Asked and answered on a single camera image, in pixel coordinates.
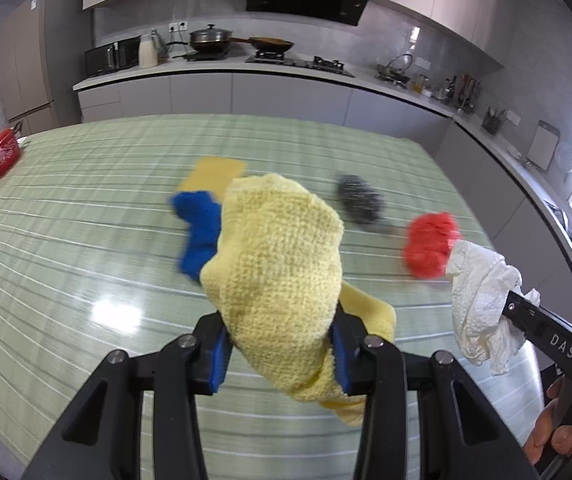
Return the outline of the person's right hand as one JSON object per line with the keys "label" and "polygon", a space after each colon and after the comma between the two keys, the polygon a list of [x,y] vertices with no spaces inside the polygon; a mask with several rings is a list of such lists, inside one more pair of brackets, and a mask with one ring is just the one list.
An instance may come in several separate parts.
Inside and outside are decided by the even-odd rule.
{"label": "person's right hand", "polygon": [[548,443],[556,453],[563,456],[572,455],[572,426],[554,427],[554,415],[563,383],[564,377],[561,376],[548,388],[550,402],[538,415],[535,426],[523,445],[523,452],[532,465],[540,461]]}

